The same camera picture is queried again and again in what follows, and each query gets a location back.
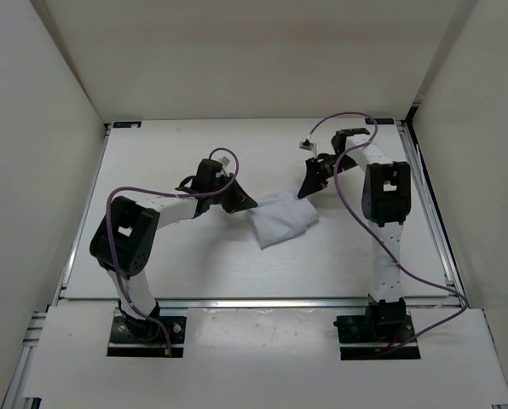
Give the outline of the white fabric skirt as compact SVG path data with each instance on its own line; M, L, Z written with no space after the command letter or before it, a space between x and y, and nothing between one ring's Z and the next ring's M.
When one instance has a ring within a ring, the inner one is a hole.
M297 237L319 220L316 208L308 199L299 199L297 194L296 188L272 193L248 211L262 250Z

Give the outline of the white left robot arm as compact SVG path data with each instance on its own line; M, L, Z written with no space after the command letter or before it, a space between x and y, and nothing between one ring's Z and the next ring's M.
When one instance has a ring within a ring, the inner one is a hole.
M257 207L226 171L221 160L203 159L196 174L171 193L139 187L119 187L107 198L105 215L89 245L89 253L111 276L121 313L132 319L130 330L142 341L159 334L157 302L151 294L145 267L156 233L171 224L192 220L219 205L228 214Z

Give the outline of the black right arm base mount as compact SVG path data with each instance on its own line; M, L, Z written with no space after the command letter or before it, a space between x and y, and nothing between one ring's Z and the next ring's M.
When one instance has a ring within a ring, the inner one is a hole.
M368 302L363 314L339 315L340 360L418 360L413 321L403 298L397 302Z

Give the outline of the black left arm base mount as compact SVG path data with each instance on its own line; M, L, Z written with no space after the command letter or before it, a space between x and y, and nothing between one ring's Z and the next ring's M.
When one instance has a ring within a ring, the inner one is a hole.
M115 312L107 343L107 356L127 358L172 358L184 354L187 317L167 315L159 310L159 322L165 327L165 337L160 325L151 320L137 320Z

